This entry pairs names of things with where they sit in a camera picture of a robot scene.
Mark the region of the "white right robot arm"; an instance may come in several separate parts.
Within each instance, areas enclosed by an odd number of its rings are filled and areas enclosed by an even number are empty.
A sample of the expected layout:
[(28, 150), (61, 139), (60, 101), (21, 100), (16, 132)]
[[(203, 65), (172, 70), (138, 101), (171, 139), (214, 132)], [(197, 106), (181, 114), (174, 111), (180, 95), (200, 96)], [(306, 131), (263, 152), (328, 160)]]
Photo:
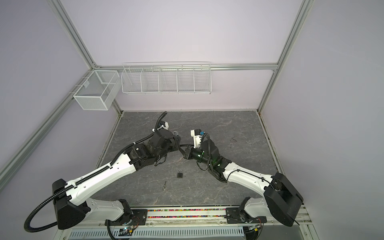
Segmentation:
[(181, 145), (180, 152), (184, 159), (205, 164), (218, 181), (239, 184), (259, 195), (259, 198), (246, 197), (233, 213), (228, 212), (232, 222), (252, 223), (269, 216), (287, 227), (296, 222), (304, 199), (285, 175), (261, 174), (243, 168), (221, 156), (211, 140), (203, 141), (199, 147)]

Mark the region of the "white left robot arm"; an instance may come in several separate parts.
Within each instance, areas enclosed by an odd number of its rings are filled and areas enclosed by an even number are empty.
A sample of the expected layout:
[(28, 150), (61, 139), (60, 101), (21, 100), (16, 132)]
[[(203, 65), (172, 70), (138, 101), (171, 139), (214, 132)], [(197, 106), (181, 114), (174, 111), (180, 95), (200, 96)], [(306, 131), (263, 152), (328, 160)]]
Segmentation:
[(176, 133), (161, 129), (141, 142), (128, 145), (111, 162), (89, 174), (68, 182), (55, 181), (52, 189), (58, 228), (70, 229), (82, 221), (121, 226), (138, 220), (126, 200), (98, 201), (92, 195), (124, 176), (155, 165), (168, 153), (177, 151), (180, 141)]

